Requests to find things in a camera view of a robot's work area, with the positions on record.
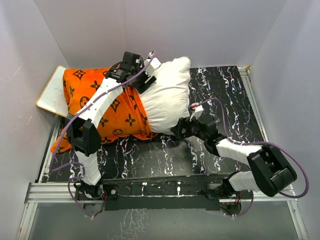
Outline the white pillow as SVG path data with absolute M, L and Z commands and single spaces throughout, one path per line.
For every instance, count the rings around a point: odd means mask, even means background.
M 153 72 L 156 81 L 139 95 L 152 132 L 172 135 L 179 119 L 190 116 L 190 66 L 186 56 L 162 63 Z

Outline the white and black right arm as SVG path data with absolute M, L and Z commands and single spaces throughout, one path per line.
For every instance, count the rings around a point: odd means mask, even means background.
M 213 120 L 180 118 L 170 130 L 179 139 L 192 136 L 201 139 L 210 154 L 249 166 L 249 171 L 233 173 L 223 181 L 223 194 L 230 199 L 244 190 L 261 191 L 274 197 L 298 178 L 278 148 L 269 143 L 246 144 L 231 140 L 218 131 Z

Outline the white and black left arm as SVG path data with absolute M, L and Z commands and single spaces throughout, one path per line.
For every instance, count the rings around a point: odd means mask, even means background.
M 140 55 L 126 51 L 121 62 L 101 72 L 101 80 L 93 80 L 91 87 L 95 89 L 94 95 L 83 95 L 79 100 L 80 110 L 71 111 L 67 115 L 66 126 L 61 135 L 67 137 L 81 166 L 79 190 L 93 200 L 99 199 L 104 189 L 99 184 L 101 173 L 96 154 L 103 140 L 98 127 L 105 127 L 110 122 L 110 117 L 104 117 L 108 109 L 112 109 L 114 113 L 121 112 L 124 105 L 117 99 L 119 96 L 125 94 L 129 102 L 135 99 L 138 92 L 131 83 L 140 92 L 150 87 L 145 83 L 149 76 L 146 70 L 152 64 L 155 53 L 150 52 L 148 58 L 143 60 Z

